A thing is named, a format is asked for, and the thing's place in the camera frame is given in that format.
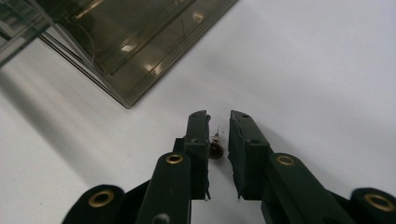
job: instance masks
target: white table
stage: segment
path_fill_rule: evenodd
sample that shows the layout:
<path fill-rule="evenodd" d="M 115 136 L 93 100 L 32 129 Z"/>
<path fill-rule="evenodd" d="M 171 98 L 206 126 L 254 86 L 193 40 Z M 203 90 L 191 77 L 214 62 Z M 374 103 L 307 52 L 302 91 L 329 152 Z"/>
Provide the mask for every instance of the white table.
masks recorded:
<path fill-rule="evenodd" d="M 396 195 L 396 3 L 240 0 L 126 110 L 36 40 L 0 70 L 0 222 L 60 223 L 99 184 L 130 190 L 206 109 L 227 148 L 232 109 L 329 190 Z M 191 223 L 263 223 L 225 157 Z"/>

